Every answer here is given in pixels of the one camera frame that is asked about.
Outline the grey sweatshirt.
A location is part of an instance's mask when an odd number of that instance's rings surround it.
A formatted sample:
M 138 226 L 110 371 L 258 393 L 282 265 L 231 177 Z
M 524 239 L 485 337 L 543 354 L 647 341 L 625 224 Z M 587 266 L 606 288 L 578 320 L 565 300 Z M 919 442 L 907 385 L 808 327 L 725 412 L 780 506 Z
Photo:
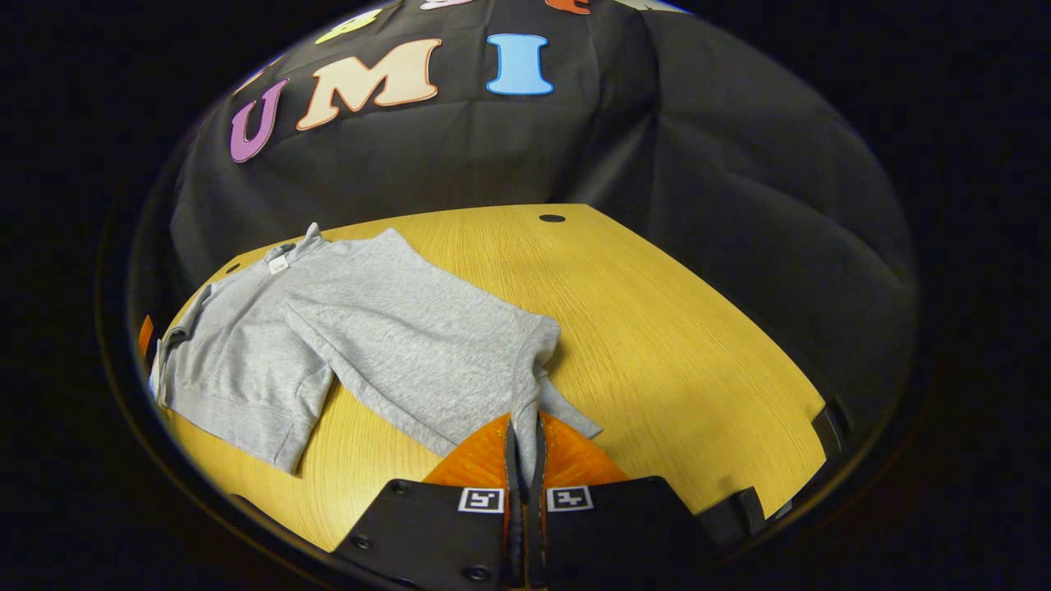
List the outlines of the grey sweatshirt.
M 296 474 L 334 381 L 447 456 L 509 415 L 527 478 L 540 413 L 600 426 L 551 382 L 562 329 L 418 254 L 393 228 L 330 241 L 312 224 L 209 283 L 158 341 L 154 400 L 247 454 Z

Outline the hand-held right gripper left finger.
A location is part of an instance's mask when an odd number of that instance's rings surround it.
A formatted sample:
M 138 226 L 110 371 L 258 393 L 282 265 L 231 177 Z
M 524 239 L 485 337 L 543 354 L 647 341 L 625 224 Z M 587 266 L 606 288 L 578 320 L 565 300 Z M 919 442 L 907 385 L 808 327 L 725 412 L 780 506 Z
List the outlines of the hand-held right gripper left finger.
M 521 586 L 521 486 L 510 416 L 485 424 L 425 478 L 389 480 L 335 555 L 408 591 Z

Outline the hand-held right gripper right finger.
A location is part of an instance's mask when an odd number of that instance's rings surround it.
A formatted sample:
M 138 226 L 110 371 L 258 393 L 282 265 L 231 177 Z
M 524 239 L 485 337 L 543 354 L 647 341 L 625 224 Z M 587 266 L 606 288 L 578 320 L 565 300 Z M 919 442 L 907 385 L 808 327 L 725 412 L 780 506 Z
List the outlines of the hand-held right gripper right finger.
M 541 413 L 530 487 L 530 586 L 691 591 L 714 543 L 666 478 L 628 478 L 561 419 Z

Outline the black backdrop cloth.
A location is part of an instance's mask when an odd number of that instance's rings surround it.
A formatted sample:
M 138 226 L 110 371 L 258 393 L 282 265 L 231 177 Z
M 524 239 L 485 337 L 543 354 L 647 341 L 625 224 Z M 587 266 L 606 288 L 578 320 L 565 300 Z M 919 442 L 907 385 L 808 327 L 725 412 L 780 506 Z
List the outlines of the black backdrop cloth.
M 588 204 L 754 319 L 853 433 L 893 411 L 918 332 L 910 232 L 825 98 L 686 12 L 424 3 L 313 30 L 203 113 L 136 236 L 136 313 L 173 315 L 311 222 Z

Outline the black table edge clamp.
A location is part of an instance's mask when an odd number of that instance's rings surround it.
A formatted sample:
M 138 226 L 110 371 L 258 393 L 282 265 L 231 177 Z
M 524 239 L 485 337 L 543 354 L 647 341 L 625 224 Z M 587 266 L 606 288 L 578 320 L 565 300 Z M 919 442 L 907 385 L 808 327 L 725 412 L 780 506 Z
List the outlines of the black table edge clamp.
M 707 538 L 718 547 L 728 547 L 753 538 L 767 527 L 764 509 L 755 487 L 728 495 L 696 517 Z

